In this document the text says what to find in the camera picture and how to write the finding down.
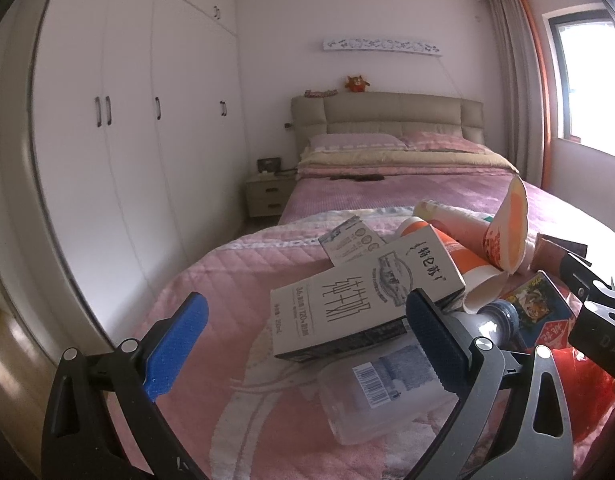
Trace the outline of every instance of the plastic bottle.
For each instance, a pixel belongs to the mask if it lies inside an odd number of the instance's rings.
[[[328,365],[318,384],[332,433],[345,445],[399,430],[457,400],[443,388],[411,332]]]
[[[498,347],[506,346],[519,333],[519,314],[509,301],[495,300],[476,314],[453,312],[472,337],[484,336]]]

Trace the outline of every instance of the cabinet handle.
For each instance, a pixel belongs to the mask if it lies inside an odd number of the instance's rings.
[[[105,96],[105,108],[108,113],[108,126],[112,124],[112,102],[110,101],[110,96]]]
[[[101,98],[99,96],[94,98],[94,107],[96,108],[96,127],[100,128],[103,120],[101,118]]]

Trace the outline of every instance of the stuffed toy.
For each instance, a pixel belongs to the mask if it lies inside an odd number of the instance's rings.
[[[345,88],[349,88],[350,92],[364,92],[366,86],[370,86],[370,84],[362,75],[348,76],[348,82],[345,84]]]

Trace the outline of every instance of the blue gripper pad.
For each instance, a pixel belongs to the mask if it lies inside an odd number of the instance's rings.
[[[172,389],[187,356],[208,323],[208,302],[200,294],[188,298],[168,332],[148,357],[143,387],[152,402]]]
[[[431,300],[427,296],[423,297],[418,290],[410,292],[405,302],[407,322],[430,360],[443,388],[462,397],[469,390],[465,354],[428,305],[428,301],[431,303]]]

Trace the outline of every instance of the pillow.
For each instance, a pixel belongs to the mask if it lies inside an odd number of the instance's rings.
[[[481,144],[471,142],[463,137],[453,137],[433,132],[415,132],[405,134],[403,142],[410,152],[461,152],[489,153],[490,150]]]
[[[309,140],[313,152],[335,153],[351,150],[406,150],[405,144],[388,134],[322,134]]]

